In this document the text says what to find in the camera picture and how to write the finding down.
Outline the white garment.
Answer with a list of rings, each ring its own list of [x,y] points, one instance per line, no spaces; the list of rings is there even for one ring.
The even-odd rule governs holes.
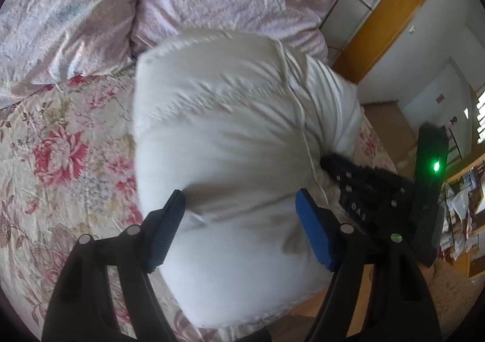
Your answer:
[[[184,32],[139,56],[133,121],[141,212],[186,197],[160,271],[193,325],[278,317],[327,287],[295,196],[345,220],[320,161],[354,153],[351,82],[265,36]]]

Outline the cluttered wooden shelf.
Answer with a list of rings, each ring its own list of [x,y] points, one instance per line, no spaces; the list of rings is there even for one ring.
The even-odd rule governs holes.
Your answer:
[[[459,273],[477,279],[484,275],[484,162],[458,179],[445,183],[441,192],[445,219],[439,257]]]

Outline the floral bed sheet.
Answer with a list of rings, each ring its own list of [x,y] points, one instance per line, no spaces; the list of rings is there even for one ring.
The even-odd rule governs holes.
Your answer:
[[[1,288],[36,338],[76,239],[141,220],[134,90],[132,69],[75,77],[1,111]]]

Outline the pink crumpled duvet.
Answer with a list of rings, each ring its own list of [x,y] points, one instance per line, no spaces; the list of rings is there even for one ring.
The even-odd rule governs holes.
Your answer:
[[[1,104],[46,85],[117,73],[181,31],[210,28],[280,40],[318,59],[333,0],[4,0]]]

